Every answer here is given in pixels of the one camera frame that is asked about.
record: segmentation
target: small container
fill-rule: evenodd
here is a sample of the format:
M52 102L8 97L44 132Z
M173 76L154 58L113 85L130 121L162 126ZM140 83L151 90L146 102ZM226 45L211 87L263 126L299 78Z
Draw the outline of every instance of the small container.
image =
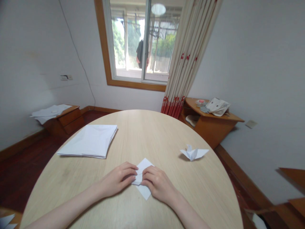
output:
M197 104L198 107L202 107L203 105L206 104L206 102L204 100L197 100L196 104Z

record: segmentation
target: forearm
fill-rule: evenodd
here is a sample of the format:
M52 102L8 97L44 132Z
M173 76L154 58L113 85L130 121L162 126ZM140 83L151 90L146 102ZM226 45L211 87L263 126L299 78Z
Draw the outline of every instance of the forearm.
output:
M100 199L95 185L73 197L66 203L45 214L26 229L64 229L84 210Z
M185 229L210 229L180 192L177 191L169 206L176 212Z

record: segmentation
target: hand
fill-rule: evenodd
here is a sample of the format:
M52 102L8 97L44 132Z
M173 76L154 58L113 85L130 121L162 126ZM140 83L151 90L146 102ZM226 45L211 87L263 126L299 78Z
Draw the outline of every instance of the hand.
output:
M153 197L170 206L179 195L179 191L169 180L165 172L154 166L149 166L143 170L141 185L147 186L152 192Z
M124 179L124 177L131 174L137 175L136 170L138 170L138 167L129 162L125 162L118 167L115 167L95 184L99 199L113 196L122 191L127 185L131 184L136 177L129 176L126 179Z

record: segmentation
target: white wall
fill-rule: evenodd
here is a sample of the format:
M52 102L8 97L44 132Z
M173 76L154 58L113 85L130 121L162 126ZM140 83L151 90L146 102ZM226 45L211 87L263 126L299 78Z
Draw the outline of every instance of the white wall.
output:
M0 150L42 129L33 111L93 104L58 1L1 1L0 41Z
M75 45L89 77L96 106L161 111L164 92L108 86L94 1L61 0Z
M303 196L276 169L305 169L304 12L303 0L225 0L189 93L258 123L222 145L274 204Z

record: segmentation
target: wooden window frame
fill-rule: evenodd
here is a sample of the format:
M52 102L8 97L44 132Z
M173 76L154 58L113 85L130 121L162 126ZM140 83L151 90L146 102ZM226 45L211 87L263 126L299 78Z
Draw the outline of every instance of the wooden window frame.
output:
M94 3L96 19L98 23L99 38L101 41L102 54L104 59L107 85L165 92L166 85L112 79L103 3L102 0L94 0Z

